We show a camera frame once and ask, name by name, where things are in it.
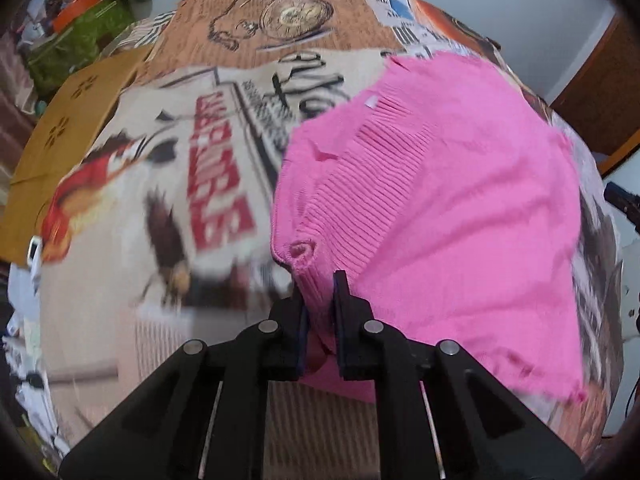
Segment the pink sweater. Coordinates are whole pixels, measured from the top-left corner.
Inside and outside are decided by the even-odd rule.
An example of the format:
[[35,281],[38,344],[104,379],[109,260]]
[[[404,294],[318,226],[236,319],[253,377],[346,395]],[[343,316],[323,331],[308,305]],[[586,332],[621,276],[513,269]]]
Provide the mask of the pink sweater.
[[408,338],[454,339],[509,388],[584,397],[571,145],[490,63],[393,58],[372,88],[303,123],[271,224],[322,342],[307,383],[373,399],[337,375],[329,304],[343,269]]

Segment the fabric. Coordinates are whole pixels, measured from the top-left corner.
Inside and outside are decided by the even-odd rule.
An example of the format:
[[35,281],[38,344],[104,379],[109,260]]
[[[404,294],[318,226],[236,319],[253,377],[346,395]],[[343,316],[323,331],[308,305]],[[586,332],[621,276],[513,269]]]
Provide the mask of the fabric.
[[18,55],[14,38],[6,32],[0,38],[0,88],[23,114],[35,119],[38,96],[22,58]]
[[0,92],[0,164],[11,173],[33,131],[33,124]]
[[154,18],[145,18],[139,22],[132,23],[103,49],[100,53],[100,58],[113,56],[132,48],[155,44],[162,31],[173,19],[174,14],[175,10],[171,10],[170,12],[158,14]]
[[408,338],[454,339],[509,388],[583,400],[578,196],[570,142],[491,64],[393,58],[372,88],[292,134],[272,250],[333,352],[343,269]]
[[[302,15],[301,8],[306,9]],[[279,27],[281,18],[293,26]],[[271,201],[290,133],[375,83],[384,70],[385,56],[427,59],[443,50],[491,61],[544,123],[552,123],[572,140],[582,213],[573,258],[574,292],[589,398],[568,404],[541,394],[516,394],[578,454],[590,455],[600,441],[622,371],[620,286],[616,288],[620,250],[602,197],[602,181],[578,135],[517,79],[493,45],[422,0],[183,0],[178,4],[139,73],[136,83],[144,86],[132,86],[121,95],[114,118],[91,149],[100,149],[122,129],[130,139],[140,140],[167,127],[149,148],[175,137],[175,159],[165,164],[140,160],[100,193],[78,193],[62,207],[73,217],[68,254],[43,266],[41,323],[47,371],[53,377],[69,377],[71,372],[88,374],[111,364],[118,372],[113,381],[117,384],[112,388],[111,380],[104,379],[99,395],[85,390],[81,382],[65,388],[54,385],[61,434],[70,444],[89,431],[86,421],[98,422],[186,338],[201,337],[213,344],[263,319],[273,301],[275,278],[278,292],[288,294],[290,278],[273,262],[269,236]],[[190,195],[190,182],[196,182],[198,168],[209,158],[198,161],[198,150],[192,156],[190,144],[196,123],[207,126],[206,121],[197,122],[202,110],[209,108],[207,103],[226,108],[219,119],[222,132],[231,136],[233,157],[225,155],[220,162],[225,166],[233,161],[225,167],[237,168],[239,179],[229,181],[233,185],[228,194],[210,194],[203,186],[202,194]],[[209,126],[217,125],[215,121]],[[111,155],[117,160],[116,153]],[[250,229],[244,221],[234,223],[246,218],[247,209],[238,210],[240,216],[215,214],[242,195],[253,221]],[[204,212],[211,215],[207,218]],[[207,222],[198,222],[202,218]],[[214,221],[232,230],[216,238],[218,247],[203,250],[194,234],[206,234],[198,229],[215,226]],[[233,290],[234,304],[244,304],[244,309],[216,308],[218,303],[210,297],[214,282],[223,285],[222,297],[228,298]],[[196,299],[199,290],[203,294]],[[299,436],[299,445],[286,447],[288,453],[285,444],[278,446],[278,466],[265,478],[299,478],[296,464],[300,463],[307,470],[315,468],[313,475],[325,472],[324,478],[367,474],[367,468],[355,472],[347,465],[370,463],[369,455],[357,446],[349,447],[350,452],[342,445],[334,449],[339,456],[332,459],[336,467],[330,470],[329,462],[315,462],[324,451],[323,442],[313,435],[316,426],[326,421],[314,425],[300,406],[307,402],[301,398],[303,391],[318,392],[295,384],[279,386],[278,394],[287,388],[289,393],[284,399],[274,398],[277,408],[272,404],[272,409],[280,410],[287,434]],[[375,417],[372,404],[324,395],[332,399],[328,411],[340,421],[355,405]],[[269,420],[267,440],[273,441],[283,426]],[[360,425],[350,429],[349,444],[369,442],[368,430]],[[342,432],[336,422],[328,438],[338,442]]]

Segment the newspaper print fabric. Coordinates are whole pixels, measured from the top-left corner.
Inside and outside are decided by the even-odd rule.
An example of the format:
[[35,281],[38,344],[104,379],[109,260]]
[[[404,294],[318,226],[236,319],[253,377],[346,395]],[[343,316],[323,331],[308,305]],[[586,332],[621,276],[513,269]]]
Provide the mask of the newspaper print fabric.
[[156,44],[160,34],[169,25],[174,14],[175,10],[171,10],[170,12],[158,14],[154,18],[145,18],[139,22],[132,23],[102,50],[100,59],[132,48]]
[[[52,390],[70,444],[180,341],[228,340],[267,316],[290,286],[271,260],[268,229],[292,129],[370,85],[388,54],[428,58],[439,50],[489,59],[542,120],[574,142],[582,197],[574,288],[589,398],[582,405],[521,398],[583,458],[590,455],[622,373],[621,256],[602,181],[577,134],[517,79],[491,41],[421,0],[179,4],[139,73],[144,85],[124,92],[92,150],[61,183],[65,200],[49,212],[68,228],[48,240],[42,276],[47,367],[117,370],[102,383]],[[301,424],[295,399],[311,394],[293,388],[285,416],[283,401],[273,399],[279,391],[272,389],[270,410]],[[340,417],[349,402],[332,398],[328,411]],[[373,406],[363,410],[374,414]],[[368,438],[374,417],[363,420],[356,434]],[[268,424],[268,440],[275,428]],[[294,459],[268,456],[270,478],[290,478]],[[359,463],[353,456],[335,463],[350,459]]]

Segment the yellow object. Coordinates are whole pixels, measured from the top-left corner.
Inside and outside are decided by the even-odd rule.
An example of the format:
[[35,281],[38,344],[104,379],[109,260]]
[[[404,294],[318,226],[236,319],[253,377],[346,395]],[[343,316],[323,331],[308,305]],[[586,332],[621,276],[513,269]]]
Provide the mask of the yellow object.
[[151,46],[108,57],[69,76],[33,130],[11,179],[0,258],[24,266],[58,183],[79,164]]

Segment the printed illustration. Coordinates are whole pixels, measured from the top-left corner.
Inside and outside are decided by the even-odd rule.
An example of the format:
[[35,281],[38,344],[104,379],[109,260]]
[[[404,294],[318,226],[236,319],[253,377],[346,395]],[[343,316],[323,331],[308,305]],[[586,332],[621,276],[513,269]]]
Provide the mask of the printed illustration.
[[[236,51],[242,40],[247,40],[263,33],[270,41],[259,46],[258,50],[276,50],[305,41],[316,40],[329,33],[331,28],[323,25],[334,14],[334,8],[324,0],[259,0],[260,7],[249,7],[238,13],[244,6],[254,0],[233,0],[225,11],[211,20],[209,24],[209,40],[225,48]],[[247,19],[252,11],[260,11],[257,19]]]
[[[141,301],[145,299],[151,285],[160,279],[164,286],[162,306],[176,309],[193,306],[248,310],[251,303],[250,264],[234,263],[228,275],[223,278],[205,276],[194,270],[184,252],[182,235],[174,220],[173,211],[167,207],[164,197],[158,192],[150,192],[146,196],[145,223],[149,243],[158,264],[158,273],[150,277],[142,292]],[[274,283],[266,284],[267,297],[271,301],[279,298]]]
[[545,103],[544,99],[524,85],[520,85],[520,90],[522,96],[527,103],[529,103],[529,106],[533,108],[535,113],[537,113],[545,123],[551,124],[553,110]]
[[176,139],[163,140],[145,153],[149,142],[162,131],[131,139],[123,130],[91,150],[78,168],[60,182],[42,222],[43,262],[63,260],[73,236],[97,221],[113,204],[104,187],[114,178],[139,162],[159,165],[175,159]]
[[388,0],[389,5],[394,10],[397,17],[402,20],[415,21],[414,14],[411,12],[409,0]]
[[278,63],[292,68],[286,78],[274,73],[271,77],[273,92],[267,92],[264,97],[277,99],[287,110],[290,109],[289,100],[295,97],[299,100],[298,111],[303,120],[317,117],[336,104],[349,100],[350,96],[342,90],[343,74],[319,73],[326,67],[326,61],[317,52],[292,52],[281,57]]
[[616,264],[616,247],[609,242],[614,234],[612,217],[605,215],[598,203],[590,206],[580,194],[580,237],[578,251],[584,258],[591,288],[575,286],[578,321],[584,362],[590,366],[590,377],[610,391],[610,406],[622,379],[622,347],[620,321],[620,282],[622,264]]
[[478,34],[444,10],[423,0],[408,0],[408,2],[418,24],[430,28],[433,32],[441,34],[450,40],[463,44],[476,54],[500,66],[494,44],[488,38]]

